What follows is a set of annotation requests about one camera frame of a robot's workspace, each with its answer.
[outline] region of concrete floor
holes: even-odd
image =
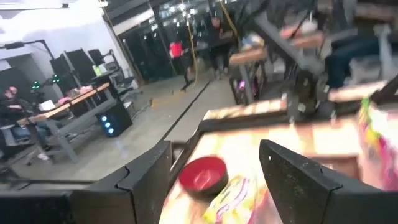
[[[153,147],[205,86],[208,77],[207,74],[199,77],[195,86],[184,94],[179,92],[183,86],[182,77],[144,86],[136,107],[145,106],[152,98],[157,99],[154,100],[155,105],[137,115],[133,125],[120,137],[107,138],[97,128],[82,139],[84,142],[80,139],[74,142],[81,143],[75,149],[79,158],[77,164],[62,156],[57,158],[55,164],[36,159],[31,166],[25,166],[20,160],[13,168],[24,177],[36,179],[98,180]],[[230,105],[234,105],[234,100],[227,80],[211,82],[166,139],[186,141],[208,110]],[[27,189],[52,187],[31,185]]]

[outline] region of cable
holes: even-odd
[[[223,12],[224,12],[224,14],[225,14],[225,16],[226,16],[226,20],[227,20],[228,23],[229,23],[229,26],[231,27],[232,31],[233,31],[234,34],[235,34],[235,37],[236,37],[237,40],[238,40],[238,46],[239,46],[239,48],[240,48],[241,41],[240,41],[240,38],[239,38],[239,35],[238,35],[238,30],[236,29],[234,23],[232,22],[231,17],[229,16],[228,10],[225,8],[225,5],[224,5],[224,3],[223,3],[223,0],[220,1],[220,5],[221,5],[221,8],[223,9]]]
[[[197,58],[195,55],[195,47],[193,44],[193,35],[192,35],[192,31],[191,31],[191,26],[189,24],[188,18],[186,18],[187,20],[187,27],[188,27],[188,34],[189,34],[189,39],[190,39],[190,43],[191,43],[191,52],[192,52],[192,59],[193,59],[193,69],[195,70],[195,81],[193,81],[193,84],[190,88],[193,88],[196,84],[197,84],[197,80],[198,80],[198,65],[197,65]]]

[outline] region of wooden table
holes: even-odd
[[[373,83],[358,86],[356,97],[365,97],[382,86]],[[334,91],[333,97],[339,100],[351,99],[345,91]],[[207,112],[205,119],[243,116],[285,108],[284,100],[271,100],[255,103],[251,106],[223,108]],[[358,157],[361,146],[356,127],[356,118],[338,119],[335,123],[322,122],[291,126],[280,124],[263,128],[243,129],[237,131],[204,134],[198,142],[188,162],[203,156],[216,155],[224,159],[229,177],[238,174],[254,174],[258,188],[266,192],[266,183],[259,162],[259,143],[262,139],[270,139],[288,149],[307,157],[316,157],[318,161],[346,175],[358,177]],[[259,223],[280,223],[279,215],[270,200],[262,201],[259,208],[264,214]],[[161,224],[166,223],[205,223],[202,219],[208,203],[190,198],[176,181],[163,207]]]
[[[42,114],[39,114],[37,116],[31,116],[28,119],[24,118],[18,121],[19,125],[25,125],[31,129],[31,137],[35,139],[35,142],[38,143],[39,139],[39,134],[37,133],[37,130],[34,125],[29,125],[31,123],[37,123],[37,122],[45,122],[47,127],[49,128],[51,134],[56,137],[59,145],[63,150],[61,151],[50,151],[50,152],[44,152],[41,149],[41,146],[38,145],[39,151],[38,153],[43,153],[46,156],[49,155],[54,155],[58,153],[67,153],[68,157],[71,159],[72,162],[77,163],[77,155],[75,151],[73,150],[72,146],[69,144],[69,141],[65,138],[65,135],[70,133],[72,130],[75,128],[81,126],[82,124],[86,124],[87,122],[91,122],[91,118],[97,115],[98,113],[106,110],[110,106],[113,106],[116,104],[116,99],[113,98],[112,94],[109,91],[109,83],[105,83],[98,87],[97,89],[93,89],[90,91],[87,91],[86,93],[80,94],[79,96],[76,96],[72,98],[70,103],[66,103],[62,106],[59,106],[58,108],[55,108],[54,110],[44,112]],[[87,98],[93,96],[99,91],[104,91],[107,100],[100,105],[96,105],[94,108],[91,108],[89,111],[87,111],[85,114],[75,118],[72,122],[64,125],[62,128],[58,128],[58,126],[55,124],[54,120],[50,119],[52,116],[56,115],[57,113],[60,113],[69,107],[71,105],[75,105],[77,103],[82,102],[83,100],[86,100]]]
[[[74,97],[70,103],[66,103],[62,106],[55,108],[54,110],[49,111],[49,112],[44,112],[44,113],[36,115],[36,116],[31,116],[31,117],[29,117],[29,120],[32,123],[45,121],[46,119],[49,119],[52,116],[54,116],[62,111],[65,111],[66,109],[71,107],[71,105],[77,104],[77,103],[93,96],[97,91],[103,91],[103,90],[107,89],[108,87],[109,87],[109,83],[105,83],[105,84],[101,85],[100,87],[98,87],[97,89],[90,90],[86,93],[83,93],[83,94],[80,94],[80,95]],[[24,119],[20,119],[18,121],[18,124],[19,125],[27,125],[27,124],[29,124],[29,122],[26,118],[24,118]]]
[[[324,38],[325,36],[323,35],[323,32],[316,32],[305,37],[297,37],[293,39],[292,45],[299,49],[319,47],[321,46]],[[264,60],[266,59],[267,55],[267,50],[263,47],[259,49],[246,49],[242,52],[232,54],[232,56],[229,58],[229,63],[231,65],[247,64],[258,60]]]

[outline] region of person sitting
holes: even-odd
[[[394,53],[398,52],[398,34],[389,35]],[[341,88],[346,77],[351,76],[350,62],[354,58],[379,55],[379,38],[374,34],[357,34],[331,43],[331,54],[326,57],[325,65],[329,75],[330,88]]]
[[[21,98],[17,99],[16,93],[17,93],[17,88],[15,87],[10,87],[10,89],[4,91],[4,96],[6,97],[6,101],[3,102],[3,107],[1,112],[2,114],[1,122],[2,125],[14,124],[15,126],[11,129],[12,133],[17,138],[23,138],[30,136],[30,132],[26,127],[19,126],[17,121],[25,118],[26,116],[34,115],[34,113],[30,103]],[[61,128],[63,126],[62,123],[59,121],[53,120],[53,122],[58,128]],[[36,122],[34,125],[39,134],[38,144],[40,144],[43,150],[45,151],[50,150],[51,146],[49,146],[49,144],[46,141],[46,137],[51,135],[49,127],[43,121]],[[67,137],[75,137],[75,136],[77,136],[77,134],[70,133],[67,135]]]

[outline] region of snack package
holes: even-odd
[[[247,224],[256,223],[267,189],[257,189],[255,179],[236,176],[212,201],[203,218],[208,223]]]
[[[398,141],[389,114],[364,99],[358,113],[359,140],[368,172],[376,176],[369,183],[383,190],[398,190]]]

